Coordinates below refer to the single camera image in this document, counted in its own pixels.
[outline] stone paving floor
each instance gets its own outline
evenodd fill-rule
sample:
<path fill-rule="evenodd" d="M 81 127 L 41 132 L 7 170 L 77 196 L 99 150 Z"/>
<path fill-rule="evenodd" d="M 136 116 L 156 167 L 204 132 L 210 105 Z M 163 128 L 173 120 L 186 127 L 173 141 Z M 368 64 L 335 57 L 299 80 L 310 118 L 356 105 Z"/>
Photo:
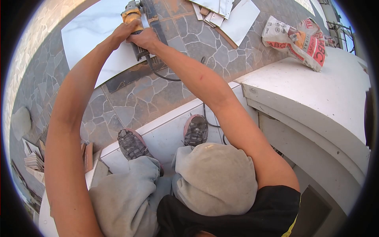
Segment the stone paving floor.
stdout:
<path fill-rule="evenodd" d="M 155 8 L 168 44 L 192 58 L 206 57 L 206 65 L 230 82 L 286 56 L 262 44 L 261 33 L 270 15 L 290 25 L 308 16 L 315 17 L 294 0 L 252 0 L 261 10 L 255 23 L 238 49 L 233 49 L 214 29 L 198 21 L 190 2 L 185 0 L 155 0 Z M 63 49 L 61 29 L 85 8 L 97 0 L 87 0 L 72 11 L 47 35 L 33 55 L 22 77 L 13 107 L 30 111 L 32 129 L 25 138 L 38 145 L 46 141 L 51 111 L 59 87 L 69 67 Z M 160 72 L 176 77 L 168 68 Z M 137 129 L 159 116 L 183 105 L 195 97 L 182 82 L 168 82 L 154 74 L 141 78 L 113 93 L 106 85 L 94 90 L 83 116 L 80 135 L 85 143 L 94 142 L 97 151 L 116 141 L 123 127 Z M 21 141 L 10 132 L 10 154 L 26 180 L 34 179 L 24 167 Z M 35 180 L 29 185 L 37 195 L 44 186 Z"/>

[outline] white marble tile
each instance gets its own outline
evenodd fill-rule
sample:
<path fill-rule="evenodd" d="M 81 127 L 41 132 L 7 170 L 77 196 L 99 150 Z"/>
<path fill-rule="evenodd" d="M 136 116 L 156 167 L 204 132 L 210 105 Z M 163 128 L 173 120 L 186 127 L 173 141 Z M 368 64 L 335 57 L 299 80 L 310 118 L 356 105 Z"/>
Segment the white marble tile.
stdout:
<path fill-rule="evenodd" d="M 251 0 L 241 0 L 230 12 L 229 20 L 224 20 L 220 29 L 239 46 L 260 10 Z"/>
<path fill-rule="evenodd" d="M 127 3 L 125 0 L 101 0 L 62 29 L 63 47 L 70 69 L 122 23 L 121 12 Z M 145 14 L 143 16 L 144 27 L 149 27 Z M 131 44 L 121 43 L 105 62 L 95 87 L 140 62 L 137 62 Z"/>

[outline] black cable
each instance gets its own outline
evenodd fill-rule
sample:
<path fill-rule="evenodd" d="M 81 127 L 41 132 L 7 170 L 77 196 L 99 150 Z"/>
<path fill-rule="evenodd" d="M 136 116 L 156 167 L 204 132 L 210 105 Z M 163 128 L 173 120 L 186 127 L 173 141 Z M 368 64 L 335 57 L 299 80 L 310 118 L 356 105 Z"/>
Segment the black cable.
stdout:
<path fill-rule="evenodd" d="M 180 79 L 172 79 L 172 78 L 164 77 L 164 76 L 158 74 L 158 73 L 155 71 L 154 67 L 153 67 L 153 63 L 151 62 L 150 55 L 146 55 L 145 57 L 146 57 L 146 61 L 147 61 L 147 63 L 149 64 L 149 67 L 150 67 L 151 71 L 153 71 L 155 75 L 157 75 L 157 76 L 159 76 L 159 77 L 161 77 L 161 78 L 163 78 L 163 79 L 166 79 L 166 80 L 168 80 L 168 81 L 172 81 L 172 82 L 180 82 L 180 81 L 181 81 Z M 203 56 L 203 57 L 201 58 L 200 62 L 201 62 L 202 64 L 205 63 L 205 56 Z M 207 120 L 207 116 L 206 116 L 206 114 L 205 114 L 205 104 L 204 104 L 204 103 L 203 103 L 203 111 L 204 111 L 205 122 L 206 122 L 209 126 L 217 127 L 217 128 L 221 128 L 220 126 L 213 125 L 213 124 L 211 124 L 211 123 L 208 122 L 208 120 Z M 225 142 L 225 134 L 222 135 L 222 141 L 224 142 L 224 145 L 226 145 L 226 142 Z"/>
<path fill-rule="evenodd" d="M 172 82 L 180 82 L 180 81 L 181 81 L 180 79 L 172 79 L 172 78 L 164 77 L 164 76 L 158 74 L 158 73 L 155 71 L 154 67 L 153 67 L 153 63 L 151 62 L 150 55 L 149 55 L 149 54 L 148 54 L 148 55 L 145 55 L 145 57 L 146 57 L 146 61 L 147 61 L 148 65 L 149 65 L 151 71 L 154 72 L 155 75 L 157 75 L 157 76 L 159 76 L 159 77 L 161 77 L 161 78 L 163 78 L 163 79 L 166 79 L 167 81 L 172 81 Z M 205 63 L 205 56 L 203 56 L 203 57 L 201 58 L 200 62 L 201 62 L 202 64 Z"/>
<path fill-rule="evenodd" d="M 203 113 L 204 113 L 205 122 L 206 122 L 209 126 L 212 126 L 212 127 L 219 127 L 219 128 L 221 128 L 221 127 L 218 126 L 218 125 L 214 125 L 214 124 L 211 124 L 211 123 L 208 122 L 208 120 L 207 120 L 207 115 L 206 115 L 206 113 L 205 113 L 205 104 L 204 104 L 204 103 L 203 103 Z M 224 145 L 227 145 L 226 142 L 225 142 L 225 133 L 224 133 L 224 131 L 223 131 L 223 133 L 222 133 L 222 141 L 224 142 Z"/>

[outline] dirty shoe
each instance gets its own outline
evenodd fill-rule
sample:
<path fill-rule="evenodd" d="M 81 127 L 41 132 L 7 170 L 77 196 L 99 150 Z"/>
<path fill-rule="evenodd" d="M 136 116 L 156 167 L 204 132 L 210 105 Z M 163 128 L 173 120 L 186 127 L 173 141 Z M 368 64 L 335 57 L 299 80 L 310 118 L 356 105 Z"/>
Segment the dirty shoe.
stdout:
<path fill-rule="evenodd" d="M 141 135 L 133 129 L 122 129 L 118 134 L 117 140 L 122 154 L 128 160 L 133 160 L 143 155 L 154 158 L 147 149 L 146 143 Z M 163 167 L 162 165 L 160 166 L 160 176 L 163 176 Z"/>
<path fill-rule="evenodd" d="M 208 124 L 202 115 L 192 115 L 184 126 L 184 145 L 197 146 L 208 138 Z"/>

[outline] red lettering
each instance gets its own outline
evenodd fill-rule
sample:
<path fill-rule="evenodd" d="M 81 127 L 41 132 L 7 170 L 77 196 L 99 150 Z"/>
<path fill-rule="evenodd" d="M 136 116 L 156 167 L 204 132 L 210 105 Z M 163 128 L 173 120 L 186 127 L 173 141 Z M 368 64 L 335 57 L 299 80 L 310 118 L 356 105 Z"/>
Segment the red lettering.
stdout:
<path fill-rule="evenodd" d="M 312 57 L 313 52 L 315 50 L 315 45 L 316 45 L 316 38 L 312 36 L 310 38 L 310 43 L 309 43 L 309 47 L 308 47 L 308 50 L 307 50 L 307 54 L 309 56 L 311 56 L 311 57 Z"/>
<path fill-rule="evenodd" d="M 279 42 L 271 42 L 266 41 L 271 47 L 277 48 L 277 49 L 284 49 L 287 46 L 287 43 L 279 43 Z"/>
<path fill-rule="evenodd" d="M 290 49 L 291 54 L 295 55 L 295 57 L 297 57 L 298 59 L 300 59 L 300 61 L 302 61 L 302 62 L 304 61 L 304 58 L 301 57 L 298 53 L 296 53 L 295 50 L 293 50 L 291 44 L 288 44 L 288 48 Z"/>
<path fill-rule="evenodd" d="M 313 25 L 312 25 L 312 21 L 310 19 L 308 19 L 308 18 L 305 19 L 305 26 L 308 29 L 313 29 L 314 28 Z"/>
<path fill-rule="evenodd" d="M 316 60 L 318 64 L 320 64 L 321 67 L 324 65 L 325 45 L 323 41 L 321 40 L 317 41 L 317 48 L 316 48 L 315 55 L 313 56 L 313 59 Z"/>

